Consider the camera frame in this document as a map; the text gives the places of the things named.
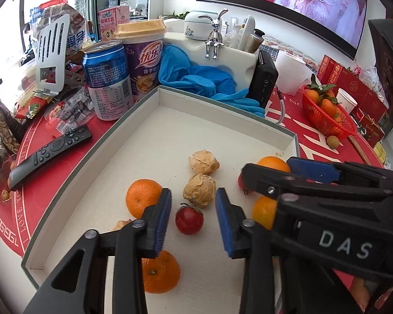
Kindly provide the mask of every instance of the tv bezel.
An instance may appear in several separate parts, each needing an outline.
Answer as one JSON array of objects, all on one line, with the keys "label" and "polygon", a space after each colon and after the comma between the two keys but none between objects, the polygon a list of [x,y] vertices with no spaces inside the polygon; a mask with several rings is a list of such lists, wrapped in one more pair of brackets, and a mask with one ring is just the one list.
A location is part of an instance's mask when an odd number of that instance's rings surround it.
[{"label": "tv bezel", "polygon": [[[267,14],[298,26],[309,33],[319,37],[320,39],[326,41],[330,45],[337,48],[339,51],[344,53],[347,57],[354,59],[357,54],[358,48],[351,45],[349,42],[344,40],[342,37],[331,31],[329,28],[321,25],[320,23],[310,19],[309,17],[302,15],[294,10],[287,7],[281,6],[274,2],[267,0],[197,0],[204,2],[214,2],[223,3],[232,6],[248,8],[256,12]],[[365,8],[367,9],[368,0],[365,0]],[[361,31],[361,36],[359,42],[361,42],[361,37],[363,36],[365,26],[365,18],[363,23],[363,29]]]}]

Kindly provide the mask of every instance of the silver rabbit figurine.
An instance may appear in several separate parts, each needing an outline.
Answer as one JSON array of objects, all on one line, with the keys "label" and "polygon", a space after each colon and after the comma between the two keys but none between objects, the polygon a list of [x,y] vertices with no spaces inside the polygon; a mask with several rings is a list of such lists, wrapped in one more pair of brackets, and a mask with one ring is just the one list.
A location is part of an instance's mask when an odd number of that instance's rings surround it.
[{"label": "silver rabbit figurine", "polygon": [[219,28],[221,27],[221,22],[220,18],[223,16],[225,13],[228,12],[228,9],[223,9],[220,13],[218,13],[217,18],[215,20],[212,19],[209,15],[199,15],[198,18],[200,19],[210,19],[211,20],[211,25],[214,28],[214,30],[210,33],[208,36],[208,41],[205,42],[206,45],[206,58],[210,57],[210,47],[214,47],[213,55],[212,58],[213,60],[216,60],[218,57],[218,47],[224,46],[222,43],[222,35],[219,32]]}]

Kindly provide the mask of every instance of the red plastic basket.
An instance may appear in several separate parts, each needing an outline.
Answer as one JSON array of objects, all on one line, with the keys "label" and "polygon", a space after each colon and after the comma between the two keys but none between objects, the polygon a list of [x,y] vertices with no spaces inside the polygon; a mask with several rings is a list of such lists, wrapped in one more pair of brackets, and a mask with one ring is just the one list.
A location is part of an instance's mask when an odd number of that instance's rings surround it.
[{"label": "red plastic basket", "polygon": [[304,113],[317,130],[322,132],[326,137],[336,136],[340,140],[357,133],[354,120],[342,106],[338,105],[340,117],[342,118],[342,123],[340,124],[335,122],[334,119],[311,100],[305,92],[305,87],[306,85],[301,86]]}]

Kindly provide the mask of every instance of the cherry tomato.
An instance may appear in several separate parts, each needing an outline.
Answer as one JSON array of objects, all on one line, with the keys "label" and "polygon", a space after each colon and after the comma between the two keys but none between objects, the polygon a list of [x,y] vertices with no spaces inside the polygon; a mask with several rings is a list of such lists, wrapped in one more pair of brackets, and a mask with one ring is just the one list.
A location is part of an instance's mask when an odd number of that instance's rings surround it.
[{"label": "cherry tomato", "polygon": [[185,235],[193,235],[199,232],[204,224],[202,212],[191,205],[182,203],[176,212],[175,223],[178,230]]},{"label": "cherry tomato", "polygon": [[239,185],[240,189],[243,190],[243,192],[245,193],[245,195],[248,195],[251,193],[250,190],[248,190],[246,188],[246,186],[243,183],[243,176],[242,174],[239,175],[239,177],[237,178],[237,184]]}]

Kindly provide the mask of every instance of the metal bolt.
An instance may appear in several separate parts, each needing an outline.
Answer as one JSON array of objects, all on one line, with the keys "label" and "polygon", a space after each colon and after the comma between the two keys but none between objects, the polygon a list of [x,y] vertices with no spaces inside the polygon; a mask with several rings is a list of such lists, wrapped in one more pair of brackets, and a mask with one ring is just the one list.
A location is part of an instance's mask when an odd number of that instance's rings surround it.
[{"label": "metal bolt", "polygon": [[268,186],[267,191],[268,191],[268,194],[272,195],[275,192],[275,188],[272,185]]},{"label": "metal bolt", "polygon": [[283,193],[281,199],[285,202],[295,202],[299,200],[300,197],[294,193]]},{"label": "metal bolt", "polygon": [[141,228],[145,222],[142,219],[136,219],[134,222],[132,222],[132,226],[134,228]]},{"label": "metal bolt", "polygon": [[254,220],[248,219],[248,218],[247,218],[247,219],[244,219],[243,222],[242,222],[242,224],[243,224],[244,226],[247,226],[248,228],[254,226],[255,223],[256,223],[256,222],[255,222]]},{"label": "metal bolt", "polygon": [[94,239],[96,236],[97,236],[97,231],[96,230],[91,229],[91,230],[87,230],[85,232],[85,237],[87,239]]}]

